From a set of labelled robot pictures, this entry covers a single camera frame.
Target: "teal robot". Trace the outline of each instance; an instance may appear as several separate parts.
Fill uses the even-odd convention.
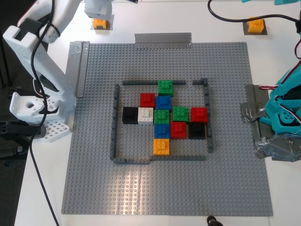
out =
[[[266,104],[268,117],[259,120],[272,126],[275,133],[301,135],[301,61],[289,70],[275,86],[259,86],[272,89]]]

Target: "white table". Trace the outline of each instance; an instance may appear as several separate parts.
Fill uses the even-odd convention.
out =
[[[153,32],[191,32],[193,42],[247,42],[254,84],[273,85],[297,63],[293,49],[299,37],[294,23],[284,19],[266,19],[268,36],[244,36],[241,23],[215,19],[209,14],[206,2],[114,3],[113,31],[93,31],[90,30],[91,19],[85,15],[83,8],[81,4],[61,38],[49,45],[49,55],[63,71],[66,69],[71,41],[134,43],[135,33]],[[264,14],[285,14],[298,18],[300,3],[276,7],[273,2],[214,2],[212,8],[219,15],[230,18]],[[73,115],[68,124],[72,125],[72,122]],[[71,135],[68,135],[51,144],[38,140],[33,144],[40,173],[61,226],[206,225],[206,217],[62,215],[70,141]],[[217,217],[225,226],[300,225],[301,161],[277,162],[267,158],[266,166],[274,216]],[[55,225],[30,156],[26,163],[15,225]]]

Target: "lego baseplate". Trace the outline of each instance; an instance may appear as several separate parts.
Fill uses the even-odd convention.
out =
[[[115,83],[120,85],[119,101],[133,106],[138,100],[126,95],[154,92],[154,87],[125,88],[122,81],[186,80],[189,86],[200,78],[208,78],[214,143],[205,161],[125,165],[110,160]],[[240,103],[247,101],[245,84],[250,83],[245,43],[193,43],[182,49],[91,44],[84,97],[75,111],[62,213],[272,216],[265,162],[255,157],[251,125],[243,124],[240,116]],[[200,104],[195,98],[202,95],[200,86],[192,86],[194,90],[178,97],[184,106]],[[127,125],[131,131],[134,126]],[[120,128],[124,140],[117,147],[133,147],[131,154],[144,156],[145,147],[152,146],[144,136],[153,135],[153,128],[143,126],[145,134]],[[192,145],[184,148],[194,150]]]

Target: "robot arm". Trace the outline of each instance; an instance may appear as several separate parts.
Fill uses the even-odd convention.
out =
[[[62,33],[80,4],[80,0],[55,0],[52,20],[59,33]],[[111,0],[85,0],[85,12],[89,17],[110,19],[112,13]],[[24,68],[35,78],[31,68],[31,55],[46,25],[41,27],[38,21],[51,11],[51,0],[36,0],[30,9],[21,17],[18,27],[10,26],[3,35],[8,45],[16,53]],[[53,43],[58,37],[57,30],[50,26],[44,37],[46,43]],[[45,94],[48,95],[48,111],[46,122],[56,120],[66,122],[68,112],[74,108],[76,97],[70,82],[63,71],[49,57],[42,45],[35,54],[34,65],[41,80]],[[44,102],[42,98],[21,97],[13,94],[10,111],[20,120],[28,124],[39,124],[43,118]]]
[[[73,19],[81,0],[55,0],[55,13],[52,24],[62,33]],[[18,27],[26,18],[39,20],[51,11],[51,0],[36,0],[18,21]],[[108,20],[112,15],[111,0],[85,0],[85,13],[90,18]],[[42,35],[46,25],[40,30]],[[53,43],[59,37],[57,31],[50,27],[45,38],[46,43]]]

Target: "orange lego brick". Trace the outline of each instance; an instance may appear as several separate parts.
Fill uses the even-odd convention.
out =
[[[248,29],[249,33],[261,33],[264,29],[263,19],[249,21],[248,25],[249,25],[249,29]]]
[[[95,30],[97,29],[108,29],[108,21],[107,20],[99,20],[99,19],[93,19],[92,24]]]
[[[169,139],[154,139],[154,155],[169,155]]]

